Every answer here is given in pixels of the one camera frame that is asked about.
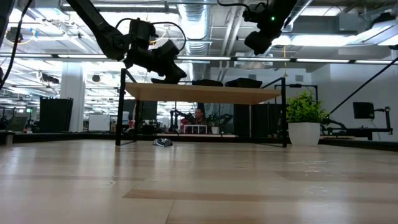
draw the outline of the black stand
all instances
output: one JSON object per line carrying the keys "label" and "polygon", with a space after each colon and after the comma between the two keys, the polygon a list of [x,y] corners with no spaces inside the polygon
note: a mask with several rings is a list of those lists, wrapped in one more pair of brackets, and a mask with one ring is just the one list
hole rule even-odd
{"label": "black stand", "polygon": [[287,122],[286,122],[286,78],[281,77],[278,78],[277,80],[274,80],[273,82],[270,82],[266,84],[265,86],[261,88],[267,88],[271,86],[272,84],[275,84],[277,82],[281,82],[280,86],[282,87],[281,89],[281,95],[282,95],[282,117],[281,117],[281,122],[280,125],[282,126],[282,147],[287,147]]}
{"label": "black stand", "polygon": [[[130,144],[132,142],[136,142],[137,139],[137,127],[139,126],[137,123],[134,124],[136,130],[134,132],[134,137],[132,141],[121,143],[121,135],[122,135],[122,125],[123,125],[123,108],[124,108],[124,92],[126,91],[126,76],[128,76],[132,82],[137,83],[137,81],[132,77],[129,71],[125,68],[122,68],[120,73],[120,89],[119,89],[119,108],[118,108],[118,121],[116,123],[116,145],[122,146],[125,144]],[[138,121],[139,115],[139,103],[137,100],[136,103],[136,122]]]}

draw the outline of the black metal table frame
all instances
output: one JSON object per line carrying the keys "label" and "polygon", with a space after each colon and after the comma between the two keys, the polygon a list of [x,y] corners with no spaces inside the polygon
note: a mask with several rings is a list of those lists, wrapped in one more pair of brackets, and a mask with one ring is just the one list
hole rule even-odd
{"label": "black metal table frame", "polygon": [[[121,75],[120,75],[120,89],[119,89],[119,108],[118,108],[118,121],[116,123],[116,145],[117,146],[122,146],[126,144],[130,144],[133,142],[136,142],[138,140],[137,136],[137,131],[134,130],[134,134],[132,135],[131,141],[127,142],[121,142],[122,140],[122,124],[123,124],[123,109],[124,109],[124,95],[126,91],[126,77],[129,77],[132,82],[137,83],[137,81],[134,79],[134,77],[127,71],[127,69],[122,68],[121,70]],[[287,147],[288,139],[287,139],[287,122],[286,122],[286,79],[284,77],[278,78],[274,80],[273,82],[268,83],[267,85],[263,86],[262,88],[267,88],[271,86],[272,84],[275,84],[277,82],[281,82],[281,97],[282,97],[282,147]],[[139,126],[139,112],[140,112],[140,104],[141,102],[139,100],[136,101],[136,108],[134,110],[134,126],[138,127]],[[225,138],[223,137],[214,137],[219,139],[219,142],[223,142]]]}

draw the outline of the gray object on floor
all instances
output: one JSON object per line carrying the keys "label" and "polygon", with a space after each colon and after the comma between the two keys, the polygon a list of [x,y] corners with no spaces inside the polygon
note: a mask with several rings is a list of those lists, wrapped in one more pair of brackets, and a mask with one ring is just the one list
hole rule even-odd
{"label": "gray object on floor", "polygon": [[153,143],[154,146],[169,147],[173,146],[173,142],[169,139],[156,139]]}

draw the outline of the ceiling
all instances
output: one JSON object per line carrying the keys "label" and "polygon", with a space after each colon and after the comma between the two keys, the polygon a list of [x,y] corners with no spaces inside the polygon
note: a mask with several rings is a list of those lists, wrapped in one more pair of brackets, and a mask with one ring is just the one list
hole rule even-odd
{"label": "ceiling", "polygon": [[[55,9],[52,6],[43,7],[40,5],[42,2],[36,0],[37,5],[32,7],[22,25],[22,35],[24,40],[18,46],[18,53],[27,54],[102,54],[101,49],[95,41],[95,37],[86,26],[86,24],[78,17],[78,15],[70,11],[66,5],[66,1],[62,1],[60,9]],[[97,6],[103,7],[104,1],[93,1]],[[202,40],[189,40],[189,42],[206,43],[208,44],[207,55],[218,56],[221,54],[225,34],[227,32],[227,23],[230,20],[234,21],[231,34],[229,35],[227,43],[233,44],[231,47],[230,55],[236,53],[245,53],[251,51],[244,44],[244,39],[252,32],[257,30],[256,25],[250,22],[242,22],[238,25],[240,18],[240,8],[237,8],[236,14],[232,15],[231,7],[221,7],[216,4],[214,0],[199,1],[199,0],[173,0],[168,1],[171,13],[152,12],[154,7],[163,7],[164,1],[145,2],[140,4],[139,7],[123,7],[123,4],[132,4],[134,1],[106,1],[107,7],[101,11],[103,17],[112,25],[123,18],[141,18],[145,21],[160,22],[170,21],[177,24],[182,24],[182,17],[175,12],[176,5],[182,3],[198,4],[205,2],[210,10],[207,37]],[[257,4],[260,1],[245,1],[249,4]],[[357,22],[357,30],[347,32],[345,36],[356,35],[355,32],[360,33],[370,26],[370,20],[374,19],[381,12],[388,9],[395,9],[397,1],[339,1],[339,0],[313,0],[297,19],[294,29],[291,33],[283,34],[294,40],[296,36],[311,34],[316,35],[323,32],[323,35],[341,35],[338,30],[333,28],[325,28],[322,24],[332,24],[340,16],[352,16]],[[20,18],[20,8],[16,7],[9,21],[9,29],[16,27]],[[123,22],[119,30],[123,33],[128,32],[128,22]],[[197,32],[196,27],[183,27],[187,35]],[[183,37],[180,31],[169,25],[156,25],[157,33],[163,37],[158,40],[154,47],[162,45],[167,39],[172,39],[178,47],[183,44]],[[236,36],[233,37],[234,30],[237,29]],[[12,42],[6,38],[3,41],[0,52],[10,52]],[[275,45],[267,52],[268,56],[273,57],[296,57],[296,58],[344,58],[344,59],[380,59],[389,55],[389,49],[386,46],[378,45],[355,45],[350,47],[311,47],[302,45]],[[180,53],[181,55],[187,54],[187,51]],[[8,66],[8,58],[0,58],[0,64],[3,70]],[[26,60],[23,58],[16,59],[13,71],[7,81],[8,85],[25,86],[24,88],[8,88],[9,91],[2,91],[2,95],[7,97],[28,97],[36,98],[38,96],[57,96],[59,95],[59,87],[54,88],[38,88],[38,86],[47,86],[48,83],[40,81],[37,77],[40,76],[39,72],[46,73],[62,81],[62,64],[61,61],[53,60]],[[91,101],[96,97],[100,103],[106,105],[104,108],[116,107],[115,101],[105,101],[105,98],[117,97],[116,89],[103,89],[103,87],[116,87],[119,85],[119,73],[123,64],[120,62],[84,62],[88,74],[88,90],[86,91],[86,98]],[[192,72],[191,63],[179,63],[181,69],[185,72]],[[218,63],[207,63],[206,66],[218,67]],[[274,63],[273,66],[267,68],[283,67],[283,63]],[[311,71],[318,68],[319,64],[300,64],[288,63],[287,67],[300,67],[306,68]],[[150,78],[157,77],[156,73],[148,73],[144,68],[134,66],[129,69],[138,82],[150,82]],[[91,78],[93,75],[101,75],[100,82],[94,82]],[[17,104],[16,101],[3,101],[0,104],[12,106]],[[93,111],[94,107],[90,106],[92,103],[87,103],[87,110]]]}

